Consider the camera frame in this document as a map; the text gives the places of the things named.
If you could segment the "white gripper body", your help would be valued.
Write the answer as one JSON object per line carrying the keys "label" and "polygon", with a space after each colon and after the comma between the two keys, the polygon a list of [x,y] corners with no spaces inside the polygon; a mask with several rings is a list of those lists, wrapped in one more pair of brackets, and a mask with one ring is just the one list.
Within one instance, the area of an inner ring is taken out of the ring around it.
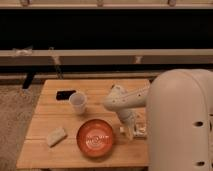
{"label": "white gripper body", "polygon": [[130,129],[135,128],[136,119],[135,119],[135,112],[132,109],[123,109],[117,112],[117,116],[120,122],[129,127]]}

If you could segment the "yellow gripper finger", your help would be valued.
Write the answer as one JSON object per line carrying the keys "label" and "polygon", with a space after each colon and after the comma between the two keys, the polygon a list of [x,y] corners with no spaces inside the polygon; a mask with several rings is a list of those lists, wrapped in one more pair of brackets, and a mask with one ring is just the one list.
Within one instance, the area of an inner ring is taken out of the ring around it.
{"label": "yellow gripper finger", "polygon": [[132,140],[134,138],[134,135],[133,135],[133,131],[130,127],[125,127],[124,128],[124,132],[125,132],[125,136],[129,139],[129,140]]}

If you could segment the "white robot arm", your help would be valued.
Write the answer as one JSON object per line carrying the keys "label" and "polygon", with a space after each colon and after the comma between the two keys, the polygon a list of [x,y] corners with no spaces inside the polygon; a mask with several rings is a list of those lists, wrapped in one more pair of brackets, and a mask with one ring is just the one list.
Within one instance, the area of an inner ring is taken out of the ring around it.
{"label": "white robot arm", "polygon": [[125,122],[146,109],[149,171],[212,171],[212,71],[173,69],[130,92],[114,85],[103,105]]}

